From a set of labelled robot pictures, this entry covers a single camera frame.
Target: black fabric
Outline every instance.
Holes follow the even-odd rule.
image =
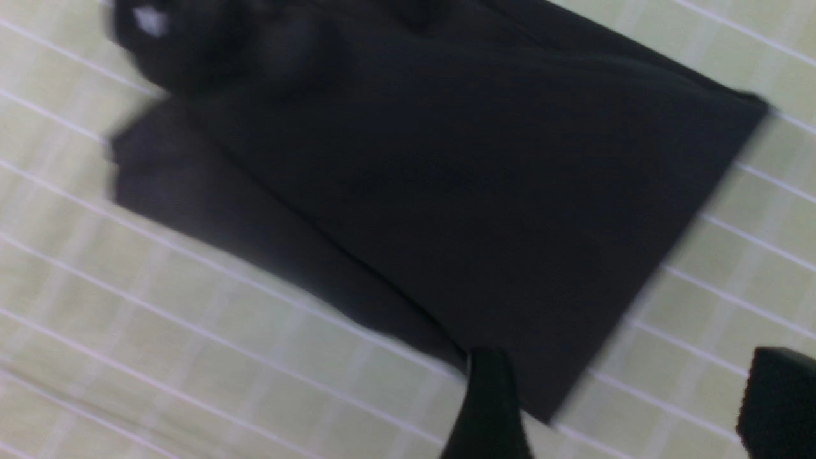
[[[534,0],[179,0],[161,38],[144,1],[118,39],[177,99],[117,202],[459,368],[505,349],[543,421],[767,112]]]
[[[752,459],[816,457],[816,360],[756,348],[737,433]]]
[[[468,373],[468,393],[440,459],[533,459],[507,354],[472,349]]]

